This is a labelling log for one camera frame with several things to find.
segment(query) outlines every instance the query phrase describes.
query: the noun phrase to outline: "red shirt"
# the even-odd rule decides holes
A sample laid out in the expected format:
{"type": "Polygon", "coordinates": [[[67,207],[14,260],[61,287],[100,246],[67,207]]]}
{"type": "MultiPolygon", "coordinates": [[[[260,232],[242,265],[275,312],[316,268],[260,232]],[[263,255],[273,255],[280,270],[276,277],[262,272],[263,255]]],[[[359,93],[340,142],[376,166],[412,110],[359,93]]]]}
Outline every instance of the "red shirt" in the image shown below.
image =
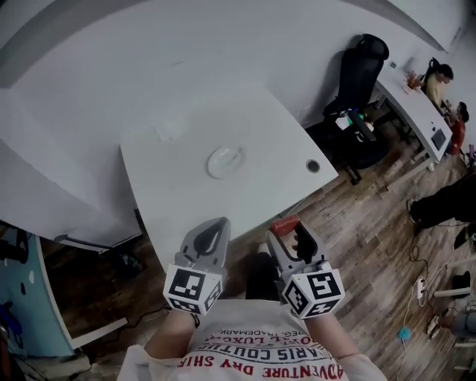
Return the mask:
{"type": "Polygon", "coordinates": [[[466,126],[462,121],[454,122],[450,126],[453,135],[451,137],[451,149],[450,153],[452,155],[457,155],[460,152],[460,148],[463,145],[464,134],[466,133],[466,126]]]}

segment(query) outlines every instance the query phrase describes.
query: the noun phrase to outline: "person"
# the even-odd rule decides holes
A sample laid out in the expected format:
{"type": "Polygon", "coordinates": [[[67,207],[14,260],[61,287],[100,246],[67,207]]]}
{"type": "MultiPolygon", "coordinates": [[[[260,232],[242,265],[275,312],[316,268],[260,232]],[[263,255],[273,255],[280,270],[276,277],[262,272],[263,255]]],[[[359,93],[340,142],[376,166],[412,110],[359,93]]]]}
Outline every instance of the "person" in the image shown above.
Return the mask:
{"type": "Polygon", "coordinates": [[[301,321],[281,306],[266,244],[249,268],[246,299],[218,300],[199,319],[171,310],[128,349],[118,380],[386,380],[333,314],[301,321]]]}
{"type": "Polygon", "coordinates": [[[476,337],[476,311],[450,315],[449,308],[441,315],[434,315],[428,323],[427,333],[434,339],[440,328],[450,330],[455,337],[476,337]]]}
{"type": "Polygon", "coordinates": [[[446,153],[449,155],[457,155],[464,142],[464,135],[466,133],[465,123],[469,121],[469,113],[466,104],[460,102],[455,115],[445,117],[445,121],[453,132],[446,153]]]}
{"type": "Polygon", "coordinates": [[[453,185],[441,188],[433,196],[407,201],[412,222],[421,228],[431,228],[455,218],[461,222],[476,220],[476,173],[469,173],[453,185]]]}
{"type": "Polygon", "coordinates": [[[436,71],[430,75],[426,83],[426,96],[431,100],[437,110],[443,115],[441,103],[446,92],[447,85],[454,79],[453,70],[449,65],[439,65],[436,71]]]}

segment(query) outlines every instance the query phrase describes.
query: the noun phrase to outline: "power strip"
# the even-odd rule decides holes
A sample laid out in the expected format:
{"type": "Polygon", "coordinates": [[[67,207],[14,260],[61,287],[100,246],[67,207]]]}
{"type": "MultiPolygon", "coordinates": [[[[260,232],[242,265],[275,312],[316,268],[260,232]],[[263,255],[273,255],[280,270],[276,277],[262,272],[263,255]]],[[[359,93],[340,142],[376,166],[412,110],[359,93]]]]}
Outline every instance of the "power strip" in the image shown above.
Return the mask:
{"type": "Polygon", "coordinates": [[[418,277],[416,280],[416,299],[423,298],[423,292],[426,289],[426,279],[424,277],[418,277]]]}

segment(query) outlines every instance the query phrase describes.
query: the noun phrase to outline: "sleeve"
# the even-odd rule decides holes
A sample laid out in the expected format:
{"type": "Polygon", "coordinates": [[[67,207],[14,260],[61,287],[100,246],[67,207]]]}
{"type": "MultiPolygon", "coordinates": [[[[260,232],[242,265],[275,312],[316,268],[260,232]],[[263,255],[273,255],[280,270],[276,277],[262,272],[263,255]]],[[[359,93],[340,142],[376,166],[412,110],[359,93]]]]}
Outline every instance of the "sleeve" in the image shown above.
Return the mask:
{"type": "Polygon", "coordinates": [[[349,381],[387,381],[384,374],[363,354],[353,354],[338,363],[344,369],[349,381]]]}
{"type": "Polygon", "coordinates": [[[163,381],[176,369],[180,359],[153,359],[143,347],[133,345],[126,352],[118,381],[163,381]]]}

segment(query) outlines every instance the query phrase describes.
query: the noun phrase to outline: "black pants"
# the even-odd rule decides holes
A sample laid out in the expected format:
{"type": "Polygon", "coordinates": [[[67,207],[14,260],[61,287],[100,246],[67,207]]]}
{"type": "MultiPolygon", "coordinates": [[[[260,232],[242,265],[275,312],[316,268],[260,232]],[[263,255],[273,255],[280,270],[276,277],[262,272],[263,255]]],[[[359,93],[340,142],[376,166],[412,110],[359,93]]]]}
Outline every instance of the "black pants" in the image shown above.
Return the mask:
{"type": "Polygon", "coordinates": [[[246,280],[246,298],[279,301],[274,281],[279,280],[277,269],[268,253],[253,256],[251,270],[246,280]]]}
{"type": "Polygon", "coordinates": [[[433,196],[412,204],[411,218],[420,221],[423,228],[431,228],[456,216],[457,186],[441,188],[433,196]]]}

